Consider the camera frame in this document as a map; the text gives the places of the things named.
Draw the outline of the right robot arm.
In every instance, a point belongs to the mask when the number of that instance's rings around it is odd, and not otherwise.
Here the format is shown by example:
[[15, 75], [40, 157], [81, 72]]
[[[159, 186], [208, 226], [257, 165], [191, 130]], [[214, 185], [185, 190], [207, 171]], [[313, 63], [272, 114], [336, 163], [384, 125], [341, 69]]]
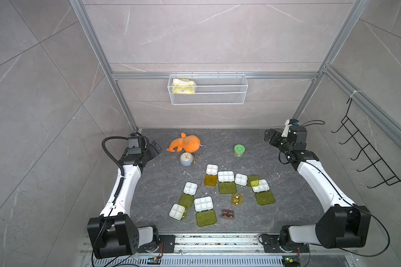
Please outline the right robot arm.
[[285, 122], [282, 131], [265, 131], [264, 140], [285, 155], [319, 199], [324, 215], [316, 224], [285, 225], [280, 231], [280, 247], [289, 251], [297, 244], [317, 245], [350, 252], [365, 246], [370, 221], [376, 219], [366, 206], [360, 206], [341, 190], [325, 171], [314, 152], [307, 150], [307, 129], [297, 119]]

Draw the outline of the amber lid small pillbox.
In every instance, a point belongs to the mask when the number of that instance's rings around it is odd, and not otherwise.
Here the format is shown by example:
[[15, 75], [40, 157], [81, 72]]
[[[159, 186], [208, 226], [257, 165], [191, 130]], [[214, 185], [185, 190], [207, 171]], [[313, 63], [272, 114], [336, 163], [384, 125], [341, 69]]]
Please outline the amber lid small pillbox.
[[218, 166], [208, 164], [206, 167], [205, 186], [215, 187], [218, 183]]

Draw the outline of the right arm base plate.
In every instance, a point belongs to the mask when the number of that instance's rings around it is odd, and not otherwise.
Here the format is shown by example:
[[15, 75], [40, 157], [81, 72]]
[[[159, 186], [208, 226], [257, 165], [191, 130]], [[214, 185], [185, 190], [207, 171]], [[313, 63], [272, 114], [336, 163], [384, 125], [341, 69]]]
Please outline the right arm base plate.
[[266, 253], [308, 253], [310, 248], [305, 243], [288, 242], [281, 244], [280, 236], [277, 234], [260, 234], [259, 243], [263, 246]]

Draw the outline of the small green pillbox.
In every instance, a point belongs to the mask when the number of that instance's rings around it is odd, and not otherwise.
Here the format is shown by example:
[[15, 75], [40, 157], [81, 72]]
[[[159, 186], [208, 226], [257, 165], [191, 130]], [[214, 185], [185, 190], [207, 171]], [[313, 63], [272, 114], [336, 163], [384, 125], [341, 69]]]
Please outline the small green pillbox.
[[255, 186], [258, 186], [259, 183], [260, 183], [259, 175], [247, 176], [247, 175], [240, 174], [240, 173], [237, 173], [235, 175], [235, 184], [236, 185], [255, 187]]

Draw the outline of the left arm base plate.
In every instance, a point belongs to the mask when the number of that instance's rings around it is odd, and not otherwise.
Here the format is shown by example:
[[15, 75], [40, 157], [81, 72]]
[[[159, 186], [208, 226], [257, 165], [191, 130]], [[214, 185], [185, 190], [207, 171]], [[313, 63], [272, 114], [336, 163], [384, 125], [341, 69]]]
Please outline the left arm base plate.
[[158, 235], [153, 237], [153, 241], [149, 244], [142, 245], [138, 248], [139, 253], [173, 253], [176, 244], [175, 235]]

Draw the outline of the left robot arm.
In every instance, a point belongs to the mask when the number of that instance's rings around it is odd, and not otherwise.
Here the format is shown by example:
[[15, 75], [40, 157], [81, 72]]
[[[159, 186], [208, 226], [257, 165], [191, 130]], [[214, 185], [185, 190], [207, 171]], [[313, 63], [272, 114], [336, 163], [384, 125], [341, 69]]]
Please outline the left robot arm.
[[162, 149], [155, 141], [150, 142], [136, 131], [122, 137], [128, 145], [121, 158], [117, 159], [106, 147], [109, 140], [112, 140], [111, 136], [103, 139], [101, 147], [117, 165], [118, 172], [105, 207], [87, 224], [92, 259], [132, 256], [138, 251], [155, 251], [162, 245], [156, 226], [137, 227], [130, 218], [135, 188], [143, 169]]

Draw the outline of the small yellow clear pillbox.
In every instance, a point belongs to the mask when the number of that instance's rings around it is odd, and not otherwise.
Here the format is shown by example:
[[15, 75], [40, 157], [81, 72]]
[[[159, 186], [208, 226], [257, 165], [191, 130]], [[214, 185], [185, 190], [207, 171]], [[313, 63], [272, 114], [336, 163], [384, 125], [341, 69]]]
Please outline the small yellow clear pillbox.
[[231, 204], [234, 206], [240, 206], [243, 203], [244, 194], [234, 193], [232, 194]]

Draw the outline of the green lid six-cell pillbox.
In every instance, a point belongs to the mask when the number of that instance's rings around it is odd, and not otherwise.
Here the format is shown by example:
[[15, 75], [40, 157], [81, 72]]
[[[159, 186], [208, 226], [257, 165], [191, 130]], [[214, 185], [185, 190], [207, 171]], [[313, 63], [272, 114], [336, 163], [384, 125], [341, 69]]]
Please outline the green lid six-cell pillbox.
[[220, 194], [234, 194], [237, 192], [233, 171], [219, 171], [218, 182]]

